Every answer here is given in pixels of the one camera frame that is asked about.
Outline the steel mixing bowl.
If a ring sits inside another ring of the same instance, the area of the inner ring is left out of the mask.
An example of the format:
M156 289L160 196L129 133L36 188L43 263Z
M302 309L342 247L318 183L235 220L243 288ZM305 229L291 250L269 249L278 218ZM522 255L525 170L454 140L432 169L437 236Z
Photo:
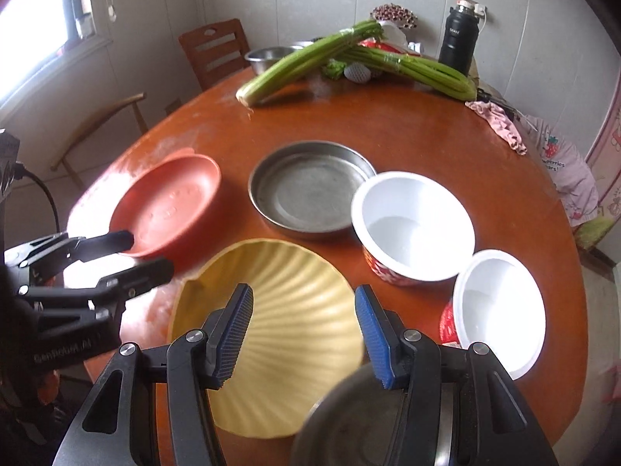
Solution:
M244 59L250 64L254 74L259 76L296 50L294 46L271 46L264 49L253 49L244 55Z

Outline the brown wooden chair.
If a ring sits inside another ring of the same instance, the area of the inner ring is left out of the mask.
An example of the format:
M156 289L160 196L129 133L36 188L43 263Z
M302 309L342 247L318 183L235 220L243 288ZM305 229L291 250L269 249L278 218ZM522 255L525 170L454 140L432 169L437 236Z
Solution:
M237 18L187 31L178 41L203 92L248 67L250 47Z

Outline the yellow scalloped plate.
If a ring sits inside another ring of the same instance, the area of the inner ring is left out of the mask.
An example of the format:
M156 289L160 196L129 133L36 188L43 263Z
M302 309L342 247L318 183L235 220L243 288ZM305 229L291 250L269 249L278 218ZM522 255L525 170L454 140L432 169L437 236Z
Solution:
M294 435L362 362L354 292L330 262L303 246L242 241L183 283L170 339L201 326L240 283L252 288L254 311L232 377L208 395L215 423L244 438Z

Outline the large celery stalk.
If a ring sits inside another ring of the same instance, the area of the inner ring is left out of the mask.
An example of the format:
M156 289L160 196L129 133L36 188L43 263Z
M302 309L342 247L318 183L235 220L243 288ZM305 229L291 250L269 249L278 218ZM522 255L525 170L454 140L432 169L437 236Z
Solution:
M373 19L343 28L285 56L239 87L236 98L246 108L252 108L359 42L382 36L382 25Z

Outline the red noodle cup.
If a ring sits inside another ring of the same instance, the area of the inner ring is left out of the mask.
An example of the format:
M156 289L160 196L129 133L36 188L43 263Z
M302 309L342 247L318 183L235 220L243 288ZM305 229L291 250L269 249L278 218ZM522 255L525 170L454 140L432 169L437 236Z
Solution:
M445 346L486 344L514 380L536 364L546 334L538 284L514 256L499 249L473 255L458 274L439 324Z
M449 280L475 253L474 225L461 202L413 172L382 172L363 182L350 216L367 265L392 285Z

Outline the pink child clothing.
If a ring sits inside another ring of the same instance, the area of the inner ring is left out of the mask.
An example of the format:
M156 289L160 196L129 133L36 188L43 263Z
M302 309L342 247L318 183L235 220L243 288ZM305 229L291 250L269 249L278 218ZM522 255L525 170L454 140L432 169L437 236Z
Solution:
M577 228L594 220L599 203L596 180L575 144L541 118L522 113L516 118L550 174L569 225Z

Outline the orange bear-shaped plate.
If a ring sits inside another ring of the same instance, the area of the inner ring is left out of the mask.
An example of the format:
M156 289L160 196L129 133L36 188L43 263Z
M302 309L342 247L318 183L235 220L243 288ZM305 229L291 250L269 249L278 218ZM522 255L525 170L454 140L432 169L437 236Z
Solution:
M218 163L185 147L140 175L111 214L111 231L134 237L127 255L170 254L187 241L212 206L222 181Z

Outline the pink cloth on table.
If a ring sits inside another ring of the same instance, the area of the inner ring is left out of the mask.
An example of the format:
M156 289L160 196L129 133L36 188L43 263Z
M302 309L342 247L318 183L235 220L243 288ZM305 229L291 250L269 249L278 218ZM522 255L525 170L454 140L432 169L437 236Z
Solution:
M502 107L492 102L466 101L465 106L487 122L491 130L519 156L527 154L516 125Z

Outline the dried flower bouquet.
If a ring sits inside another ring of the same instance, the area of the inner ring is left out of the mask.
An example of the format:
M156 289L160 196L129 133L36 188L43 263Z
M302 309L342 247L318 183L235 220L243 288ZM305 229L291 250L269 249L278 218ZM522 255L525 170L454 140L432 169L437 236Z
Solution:
M377 21L390 21L398 28L406 30L413 30L418 26L418 17L411 10L396 3L378 5L369 14Z

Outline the white mesh fruit wrap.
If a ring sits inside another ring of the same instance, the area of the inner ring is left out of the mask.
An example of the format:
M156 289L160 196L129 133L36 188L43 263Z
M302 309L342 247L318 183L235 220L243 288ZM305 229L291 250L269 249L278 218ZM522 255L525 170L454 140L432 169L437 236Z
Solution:
M364 84L371 80L373 74L371 70L362 63L352 62L347 64L344 71L344 77L350 82L354 82L357 84Z

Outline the black thermos bottle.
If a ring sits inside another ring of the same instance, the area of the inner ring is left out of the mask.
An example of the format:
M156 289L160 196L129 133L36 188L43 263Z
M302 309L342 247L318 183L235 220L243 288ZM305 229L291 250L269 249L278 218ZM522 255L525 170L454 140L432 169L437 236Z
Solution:
M438 61L466 76L479 36L480 15L473 0L459 0L445 21Z

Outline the window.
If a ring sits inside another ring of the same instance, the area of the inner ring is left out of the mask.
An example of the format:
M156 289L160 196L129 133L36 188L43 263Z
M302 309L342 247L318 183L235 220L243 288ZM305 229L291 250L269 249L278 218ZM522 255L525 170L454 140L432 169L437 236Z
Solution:
M93 35L92 0L1 0L1 100Z

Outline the steel pan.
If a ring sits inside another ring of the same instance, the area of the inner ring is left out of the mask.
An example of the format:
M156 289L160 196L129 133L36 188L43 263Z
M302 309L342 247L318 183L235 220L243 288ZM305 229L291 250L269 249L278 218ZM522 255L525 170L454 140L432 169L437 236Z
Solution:
M350 147L299 141L259 162L247 190L256 211L274 230L321 240L350 230L352 197L374 175L371 162Z

